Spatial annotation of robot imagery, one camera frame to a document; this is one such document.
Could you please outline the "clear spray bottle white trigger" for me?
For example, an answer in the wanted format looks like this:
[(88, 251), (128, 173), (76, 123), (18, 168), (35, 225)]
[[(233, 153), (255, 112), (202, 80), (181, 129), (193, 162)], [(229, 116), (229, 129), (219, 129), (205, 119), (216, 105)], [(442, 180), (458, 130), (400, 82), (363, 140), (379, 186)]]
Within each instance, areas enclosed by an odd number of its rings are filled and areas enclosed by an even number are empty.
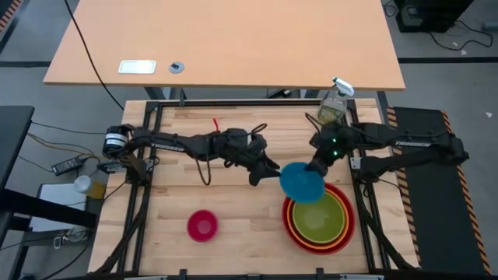
[(339, 77), (334, 77), (332, 81), (336, 91), (327, 92), (322, 99), (317, 113), (319, 124), (340, 121), (347, 110), (347, 99), (355, 94), (353, 86), (347, 81)]

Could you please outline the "blue plastic bowl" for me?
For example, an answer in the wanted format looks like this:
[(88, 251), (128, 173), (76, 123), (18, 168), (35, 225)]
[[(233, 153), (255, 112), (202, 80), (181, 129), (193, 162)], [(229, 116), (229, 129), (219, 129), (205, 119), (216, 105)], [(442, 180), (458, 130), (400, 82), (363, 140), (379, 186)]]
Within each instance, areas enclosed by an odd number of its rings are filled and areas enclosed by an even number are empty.
[(304, 162), (289, 163), (279, 177), (286, 196), (299, 203), (315, 203), (324, 195), (324, 178), (307, 166)]

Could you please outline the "small clear plastic object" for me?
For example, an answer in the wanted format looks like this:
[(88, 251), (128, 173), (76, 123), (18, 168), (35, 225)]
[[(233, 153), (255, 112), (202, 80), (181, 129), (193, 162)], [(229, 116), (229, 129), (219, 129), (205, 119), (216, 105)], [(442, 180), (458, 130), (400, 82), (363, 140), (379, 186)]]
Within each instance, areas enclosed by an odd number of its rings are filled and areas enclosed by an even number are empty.
[(81, 226), (75, 226), (66, 231), (60, 232), (53, 239), (53, 248), (60, 249), (65, 243), (80, 243), (88, 239), (88, 229)]

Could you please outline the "white rectangular desk plate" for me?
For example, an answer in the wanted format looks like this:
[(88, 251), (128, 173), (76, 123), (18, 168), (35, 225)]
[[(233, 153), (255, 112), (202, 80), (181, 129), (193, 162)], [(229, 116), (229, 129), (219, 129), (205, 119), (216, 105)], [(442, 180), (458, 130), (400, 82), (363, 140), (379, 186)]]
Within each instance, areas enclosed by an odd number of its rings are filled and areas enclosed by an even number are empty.
[(118, 67), (119, 74), (151, 75), (156, 70), (156, 61), (123, 60)]

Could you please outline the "black side table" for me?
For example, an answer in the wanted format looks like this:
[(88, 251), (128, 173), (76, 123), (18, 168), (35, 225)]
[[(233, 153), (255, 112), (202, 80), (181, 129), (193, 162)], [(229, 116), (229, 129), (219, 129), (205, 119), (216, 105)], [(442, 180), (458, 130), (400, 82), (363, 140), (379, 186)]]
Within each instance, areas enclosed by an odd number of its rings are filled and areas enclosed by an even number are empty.
[(5, 188), (33, 113), (32, 106), (0, 106), (0, 190)]

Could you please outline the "black equipment box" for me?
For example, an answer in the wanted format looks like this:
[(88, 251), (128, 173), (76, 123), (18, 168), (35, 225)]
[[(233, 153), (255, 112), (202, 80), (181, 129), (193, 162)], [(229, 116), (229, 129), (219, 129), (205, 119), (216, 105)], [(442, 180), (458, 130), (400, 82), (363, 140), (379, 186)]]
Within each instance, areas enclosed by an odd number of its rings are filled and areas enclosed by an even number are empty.
[(474, 0), (394, 0), (402, 33), (445, 33)]

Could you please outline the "black power adapter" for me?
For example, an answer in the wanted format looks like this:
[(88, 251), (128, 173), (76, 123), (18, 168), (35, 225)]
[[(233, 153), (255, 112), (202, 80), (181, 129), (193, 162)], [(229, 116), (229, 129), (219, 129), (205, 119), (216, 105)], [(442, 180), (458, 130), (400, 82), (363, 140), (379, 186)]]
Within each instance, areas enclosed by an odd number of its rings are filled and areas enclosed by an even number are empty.
[(64, 173), (77, 170), (82, 166), (83, 161), (77, 156), (52, 165), (51, 170), (53, 171), (55, 176), (60, 176)]

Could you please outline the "clear bottle yellow liquid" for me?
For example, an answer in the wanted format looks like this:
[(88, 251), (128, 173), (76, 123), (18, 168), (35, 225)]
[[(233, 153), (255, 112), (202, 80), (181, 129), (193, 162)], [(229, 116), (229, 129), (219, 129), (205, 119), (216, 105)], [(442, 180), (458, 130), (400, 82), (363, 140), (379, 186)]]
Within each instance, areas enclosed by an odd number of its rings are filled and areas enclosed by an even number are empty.
[(87, 175), (77, 177), (74, 180), (73, 186), (77, 192), (89, 198), (102, 199), (105, 195), (106, 186)]

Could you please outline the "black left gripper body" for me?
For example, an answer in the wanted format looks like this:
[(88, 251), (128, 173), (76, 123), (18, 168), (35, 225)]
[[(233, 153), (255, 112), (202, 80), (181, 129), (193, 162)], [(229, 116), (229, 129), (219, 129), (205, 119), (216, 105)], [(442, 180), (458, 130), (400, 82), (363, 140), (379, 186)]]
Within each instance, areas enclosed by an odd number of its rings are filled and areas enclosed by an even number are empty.
[(249, 184), (257, 186), (264, 179), (263, 174), (269, 170), (266, 166), (265, 148), (267, 142), (260, 134), (251, 135), (251, 141), (242, 154), (242, 166), (249, 172)]

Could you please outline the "black metal table frame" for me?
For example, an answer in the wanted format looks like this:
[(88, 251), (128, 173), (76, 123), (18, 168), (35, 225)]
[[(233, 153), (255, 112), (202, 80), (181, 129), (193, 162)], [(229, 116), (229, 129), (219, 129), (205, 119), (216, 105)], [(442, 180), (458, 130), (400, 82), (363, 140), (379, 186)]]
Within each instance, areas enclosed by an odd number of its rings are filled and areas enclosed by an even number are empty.
[[(179, 135), (205, 134), (219, 128), (250, 130), (266, 124), (266, 152), (279, 165), (307, 162), (314, 154), (309, 139), (314, 127), (308, 114), (316, 100), (192, 100), (184, 106), (167, 101), (156, 112), (147, 101), (126, 103), (122, 122), (147, 124)], [(196, 164), (188, 156), (159, 151), (148, 191), (133, 190), (124, 175), (111, 175), (112, 195), (100, 214), (89, 262), (97, 270), (121, 239), (128, 219), (129, 201), (149, 197), (145, 230), (133, 236), (125, 268), (140, 275), (296, 275), (323, 268), (328, 274), (362, 273), (369, 268), (392, 268), (374, 236), (364, 237), (366, 226), (357, 223), (349, 243), (330, 255), (310, 254), (287, 235), (281, 220), (285, 195), (277, 179), (256, 187), (242, 167), (225, 168), (221, 160)], [(216, 236), (204, 243), (187, 233), (192, 213), (207, 209), (218, 219)]]

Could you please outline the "large black hazard striped mat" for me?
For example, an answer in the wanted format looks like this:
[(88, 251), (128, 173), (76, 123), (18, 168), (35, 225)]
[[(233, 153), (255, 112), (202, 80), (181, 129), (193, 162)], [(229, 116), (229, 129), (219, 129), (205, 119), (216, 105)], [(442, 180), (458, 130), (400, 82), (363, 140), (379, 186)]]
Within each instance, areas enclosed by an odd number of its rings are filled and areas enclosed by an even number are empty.
[(400, 169), (397, 177), (421, 269), (490, 275), (461, 166), (427, 163)]

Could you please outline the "small black hazard striped mat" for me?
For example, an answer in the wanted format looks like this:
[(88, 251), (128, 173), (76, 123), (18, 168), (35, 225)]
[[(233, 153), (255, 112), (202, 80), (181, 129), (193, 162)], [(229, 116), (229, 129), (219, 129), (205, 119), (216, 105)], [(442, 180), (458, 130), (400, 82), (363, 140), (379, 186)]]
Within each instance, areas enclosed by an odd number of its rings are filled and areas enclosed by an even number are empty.
[(6, 31), (24, 0), (0, 0), (0, 33)]

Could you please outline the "white flat board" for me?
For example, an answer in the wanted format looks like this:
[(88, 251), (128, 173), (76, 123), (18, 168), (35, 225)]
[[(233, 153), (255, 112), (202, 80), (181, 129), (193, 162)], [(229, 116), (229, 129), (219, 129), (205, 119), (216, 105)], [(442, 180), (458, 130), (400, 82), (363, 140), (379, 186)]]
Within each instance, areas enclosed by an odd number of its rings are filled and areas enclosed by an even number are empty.
[[(68, 205), (78, 210), (85, 210), (86, 208), (86, 196), (77, 192), (73, 184), (42, 184), (37, 197), (45, 201)], [(30, 220), (30, 228), (33, 232), (71, 229), (72, 227), (73, 224), (38, 217), (32, 217)]]

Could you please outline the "small pink plastic bowl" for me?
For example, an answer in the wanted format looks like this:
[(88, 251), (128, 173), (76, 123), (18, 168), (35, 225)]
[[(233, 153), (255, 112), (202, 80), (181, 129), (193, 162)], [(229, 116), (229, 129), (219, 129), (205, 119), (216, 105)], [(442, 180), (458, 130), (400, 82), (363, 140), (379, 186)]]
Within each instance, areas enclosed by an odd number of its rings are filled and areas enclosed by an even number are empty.
[(217, 216), (207, 209), (192, 213), (187, 223), (189, 237), (199, 243), (212, 240), (218, 233), (218, 228)]

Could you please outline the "green plastic bowl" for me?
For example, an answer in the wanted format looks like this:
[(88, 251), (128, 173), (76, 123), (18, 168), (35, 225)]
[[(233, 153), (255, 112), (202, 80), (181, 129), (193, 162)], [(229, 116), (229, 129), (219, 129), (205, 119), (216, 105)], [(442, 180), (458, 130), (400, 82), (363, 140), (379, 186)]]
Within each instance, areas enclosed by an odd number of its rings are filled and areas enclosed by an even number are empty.
[(295, 202), (291, 208), (291, 218), (296, 231), (304, 239), (316, 244), (335, 241), (346, 227), (345, 206), (329, 191), (314, 203)]

